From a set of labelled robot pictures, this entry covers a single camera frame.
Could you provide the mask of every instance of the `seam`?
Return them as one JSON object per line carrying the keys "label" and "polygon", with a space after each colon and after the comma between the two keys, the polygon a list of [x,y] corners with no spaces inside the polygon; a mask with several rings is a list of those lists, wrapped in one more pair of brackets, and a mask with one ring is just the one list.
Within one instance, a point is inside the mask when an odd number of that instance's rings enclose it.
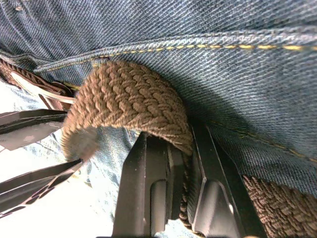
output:
{"label": "seam", "polygon": [[235,48],[240,48],[244,50],[252,50],[252,49],[260,49],[260,50],[271,50],[271,49],[285,49],[289,51],[303,51],[303,50],[311,50],[311,51],[317,51],[317,46],[293,46],[293,45],[285,45],[285,46],[276,46],[276,45],[204,45],[204,44],[198,44],[198,45],[183,45],[183,46],[168,46],[168,47],[161,47],[161,48],[151,48],[151,49],[144,49],[144,50],[134,50],[134,51],[123,51],[120,53],[113,53],[109,55],[104,55],[104,56],[97,56],[93,57],[90,59],[86,59],[80,62],[73,62],[69,64],[65,64],[59,67],[55,68],[50,68],[47,71],[53,71],[56,69],[68,67],[74,64],[82,64],[91,60],[99,59],[99,58],[106,58],[106,57],[114,57],[114,56],[119,56],[119,55],[126,55],[126,54],[135,54],[135,53],[145,53],[145,52],[159,52],[163,50],[180,50],[180,49],[235,49]]}
{"label": "seam", "polygon": [[265,143],[265,144],[268,144],[268,145],[273,146],[273,147],[275,147],[275,148],[281,149],[281,150],[283,150],[284,152],[291,153],[292,155],[295,155],[295,156],[300,157],[300,158],[303,158],[303,159],[308,159],[308,160],[310,160],[310,161],[312,161],[312,162],[317,162],[317,159],[309,158],[309,157],[307,157],[307,156],[305,156],[305,155],[303,155],[303,154],[301,154],[301,153],[298,153],[297,151],[295,151],[295,150],[293,150],[293,149],[290,149],[290,148],[287,148],[286,146],[283,146],[283,145],[281,145],[281,144],[277,144],[277,143],[275,143],[275,142],[272,142],[272,141],[263,139],[263,138],[261,138],[260,136],[255,135],[255,134],[253,134],[253,133],[249,133],[249,132],[246,132],[246,131],[242,131],[242,130],[238,130],[238,129],[235,129],[235,128],[232,128],[232,127],[228,127],[228,126],[226,126],[226,125],[224,125],[224,124],[222,124],[222,123],[220,123],[220,122],[213,121],[213,120],[212,120],[212,121],[209,121],[209,122],[211,122],[211,123],[213,123],[213,124],[217,124],[217,125],[223,126],[223,127],[227,128],[227,129],[229,129],[229,130],[232,130],[232,131],[235,131],[235,132],[237,132],[237,133],[239,133],[239,134],[242,134],[243,137],[245,137],[245,136],[252,137],[252,138],[254,138],[254,139],[258,140],[258,141],[261,141],[261,142],[263,142],[263,143]]}

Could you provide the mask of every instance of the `woven texture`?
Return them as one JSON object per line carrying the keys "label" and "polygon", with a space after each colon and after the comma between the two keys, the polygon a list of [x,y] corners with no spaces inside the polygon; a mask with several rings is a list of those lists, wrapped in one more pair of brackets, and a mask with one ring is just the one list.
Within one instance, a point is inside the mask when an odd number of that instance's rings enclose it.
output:
{"label": "woven texture", "polygon": [[[125,127],[145,131],[192,153],[192,135],[181,99],[160,76],[144,66],[107,62],[96,69],[76,95],[64,124],[62,146],[67,159],[86,153],[97,136],[97,127]],[[180,219],[191,228],[187,217],[187,180]],[[317,237],[317,200],[296,190],[255,178],[244,177],[249,195],[270,237]]]}

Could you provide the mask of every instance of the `stitched denim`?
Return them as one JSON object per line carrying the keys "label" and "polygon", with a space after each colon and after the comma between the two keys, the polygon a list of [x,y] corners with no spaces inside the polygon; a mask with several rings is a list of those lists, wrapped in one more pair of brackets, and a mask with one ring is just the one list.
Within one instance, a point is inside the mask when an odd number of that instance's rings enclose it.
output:
{"label": "stitched denim", "polygon": [[317,197],[317,1],[0,4],[4,60],[75,88],[104,61],[144,64],[241,174]]}

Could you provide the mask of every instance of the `jeans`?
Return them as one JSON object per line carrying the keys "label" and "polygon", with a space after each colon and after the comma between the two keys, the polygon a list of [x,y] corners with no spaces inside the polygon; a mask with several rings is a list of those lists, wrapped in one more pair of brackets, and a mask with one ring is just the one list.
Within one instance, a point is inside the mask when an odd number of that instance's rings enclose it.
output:
{"label": "jeans", "polygon": [[[74,89],[107,60],[143,64],[212,127],[241,174],[317,197],[316,0],[0,5],[2,59]],[[100,163],[124,158],[136,138],[118,135],[115,150],[102,142]]]}

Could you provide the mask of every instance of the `elastic braided belt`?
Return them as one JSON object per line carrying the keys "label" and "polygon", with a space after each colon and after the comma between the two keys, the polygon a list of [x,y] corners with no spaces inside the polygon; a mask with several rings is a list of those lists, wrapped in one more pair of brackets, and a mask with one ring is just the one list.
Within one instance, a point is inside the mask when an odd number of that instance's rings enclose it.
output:
{"label": "elastic braided belt", "polygon": [[[192,135],[176,91],[148,68],[128,62],[107,62],[96,69],[76,95],[64,123],[62,146],[73,160],[91,149],[100,126],[125,127],[158,136],[187,155]],[[185,183],[180,220],[187,217],[190,161],[184,161]],[[285,186],[243,176],[257,214],[269,237],[317,237],[317,199]]]}

